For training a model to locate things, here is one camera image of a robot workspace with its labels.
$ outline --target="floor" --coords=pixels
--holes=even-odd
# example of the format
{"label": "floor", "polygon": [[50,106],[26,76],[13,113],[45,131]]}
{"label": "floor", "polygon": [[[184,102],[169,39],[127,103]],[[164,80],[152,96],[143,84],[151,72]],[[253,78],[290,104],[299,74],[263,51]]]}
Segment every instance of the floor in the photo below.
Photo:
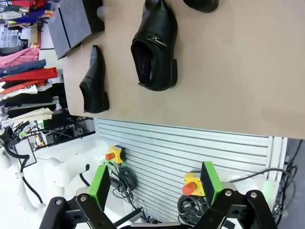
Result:
{"label": "floor", "polygon": [[[293,156],[299,139],[289,139],[287,145],[287,154]],[[288,211],[283,214],[282,221],[279,225],[279,229],[304,228],[305,224],[305,143],[301,145],[300,151],[295,157],[295,165],[298,165],[298,172],[295,176],[296,182],[296,195],[294,201]],[[287,190],[287,200],[291,197],[293,186],[291,185]]]}

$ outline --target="bolt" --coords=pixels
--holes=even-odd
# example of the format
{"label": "bolt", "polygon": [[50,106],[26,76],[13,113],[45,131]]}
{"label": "bolt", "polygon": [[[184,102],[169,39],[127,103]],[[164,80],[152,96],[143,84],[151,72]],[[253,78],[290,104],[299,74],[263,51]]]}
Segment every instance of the bolt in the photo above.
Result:
{"label": "bolt", "polygon": [[229,197],[229,196],[232,195],[232,192],[231,192],[230,190],[228,190],[228,191],[225,192],[225,195],[226,195],[227,197]]}
{"label": "bolt", "polygon": [[250,195],[252,198],[256,198],[257,197],[257,194],[255,192],[251,192],[251,195]]}

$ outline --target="shoe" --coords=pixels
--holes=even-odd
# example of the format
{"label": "shoe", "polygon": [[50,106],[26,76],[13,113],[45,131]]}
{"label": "shoe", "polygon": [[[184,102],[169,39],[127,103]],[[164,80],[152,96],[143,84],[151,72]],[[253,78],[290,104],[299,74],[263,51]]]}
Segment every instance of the shoe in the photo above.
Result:
{"label": "shoe", "polygon": [[186,5],[194,10],[210,13],[217,9],[218,0],[183,0]]}
{"label": "shoe", "polygon": [[177,20],[165,0],[146,0],[142,22],[131,46],[139,85],[164,91],[177,83],[177,60],[173,50]]}
{"label": "shoe", "polygon": [[104,91],[105,61],[97,45],[91,49],[90,67],[80,84],[84,97],[84,111],[100,113],[109,109],[109,99]]}

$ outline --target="table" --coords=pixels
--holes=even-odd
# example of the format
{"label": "table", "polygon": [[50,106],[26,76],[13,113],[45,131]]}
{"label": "table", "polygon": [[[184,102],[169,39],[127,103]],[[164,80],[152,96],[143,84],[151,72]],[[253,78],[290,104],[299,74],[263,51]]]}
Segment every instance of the table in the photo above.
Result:
{"label": "table", "polygon": [[[177,85],[138,86],[130,47],[144,0],[104,0],[105,31],[71,52],[63,68],[72,115],[305,138],[304,1],[220,0],[209,14],[167,1],[178,21]],[[110,110],[84,114],[79,84],[94,44],[106,62]]]}

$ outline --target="aluminum profile panel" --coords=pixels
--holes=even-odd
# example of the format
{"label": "aluminum profile panel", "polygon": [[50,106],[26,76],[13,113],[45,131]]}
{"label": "aluminum profile panel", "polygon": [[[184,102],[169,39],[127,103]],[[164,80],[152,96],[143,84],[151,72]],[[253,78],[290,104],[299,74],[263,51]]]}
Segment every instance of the aluminum profile panel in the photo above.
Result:
{"label": "aluminum profile panel", "polygon": [[[98,139],[126,148],[125,165],[138,179],[135,205],[144,202],[145,212],[161,222],[177,221],[183,176],[200,170],[203,161],[212,161],[220,178],[284,164],[286,138],[104,119],[94,119],[94,124]],[[260,177],[278,180],[279,174]]]}

